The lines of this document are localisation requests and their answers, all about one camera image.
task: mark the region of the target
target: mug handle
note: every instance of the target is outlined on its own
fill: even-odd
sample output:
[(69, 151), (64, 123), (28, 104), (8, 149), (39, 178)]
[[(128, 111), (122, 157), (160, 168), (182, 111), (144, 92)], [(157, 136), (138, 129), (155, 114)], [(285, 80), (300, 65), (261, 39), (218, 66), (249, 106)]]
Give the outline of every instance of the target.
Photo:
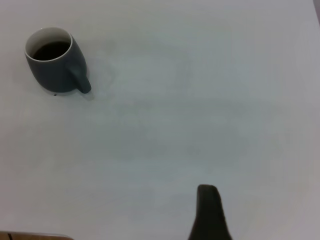
[(91, 91), (90, 82), (86, 74), (81, 71), (81, 68), (75, 64), (67, 64), (66, 69), (72, 75), (74, 84), (77, 89), (83, 94), (87, 94)]
[(196, 216), (188, 240), (232, 240), (215, 186), (198, 186)]

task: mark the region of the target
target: black object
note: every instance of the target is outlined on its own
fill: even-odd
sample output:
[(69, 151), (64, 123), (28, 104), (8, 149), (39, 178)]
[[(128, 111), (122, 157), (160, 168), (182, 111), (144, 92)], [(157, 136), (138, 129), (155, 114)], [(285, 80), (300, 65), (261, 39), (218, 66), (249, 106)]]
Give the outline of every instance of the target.
[(56, 59), (65, 54), (70, 47), (70, 42), (56, 41), (42, 46), (32, 58), (40, 61)]
[(196, 216), (189, 240), (232, 240), (215, 186), (198, 186)]
[(45, 89), (54, 93), (91, 91), (85, 58), (67, 31), (57, 27), (40, 29), (28, 39), (25, 56), (35, 79)]

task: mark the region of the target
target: dark liquid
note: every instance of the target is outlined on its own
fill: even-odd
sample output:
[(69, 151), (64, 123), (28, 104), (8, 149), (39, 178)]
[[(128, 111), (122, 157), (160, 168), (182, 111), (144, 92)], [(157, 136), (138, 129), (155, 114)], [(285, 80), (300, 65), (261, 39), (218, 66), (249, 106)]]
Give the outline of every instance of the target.
[(69, 42), (56, 41), (42, 46), (35, 52), (33, 58), (40, 61), (52, 60), (63, 55), (70, 47)]

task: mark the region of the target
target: dark handle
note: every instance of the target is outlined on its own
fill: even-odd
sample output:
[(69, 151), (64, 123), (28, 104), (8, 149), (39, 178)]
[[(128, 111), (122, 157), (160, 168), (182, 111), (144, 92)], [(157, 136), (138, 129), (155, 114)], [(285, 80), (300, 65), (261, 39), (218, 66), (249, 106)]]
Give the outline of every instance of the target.
[(83, 94), (89, 93), (91, 91), (91, 85), (86, 73), (75, 64), (68, 64), (66, 68), (71, 74), (76, 88)]
[(232, 240), (215, 186), (198, 186), (196, 216), (189, 240)]

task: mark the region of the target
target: gray mug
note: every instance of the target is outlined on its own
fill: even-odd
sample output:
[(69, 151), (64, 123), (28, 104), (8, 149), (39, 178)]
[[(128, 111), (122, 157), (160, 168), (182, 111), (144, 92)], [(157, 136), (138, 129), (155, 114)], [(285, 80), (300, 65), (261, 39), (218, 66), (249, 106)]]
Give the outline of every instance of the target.
[(58, 27), (41, 28), (25, 44), (25, 57), (33, 76), (45, 89), (65, 93), (91, 90), (87, 65), (71, 34)]

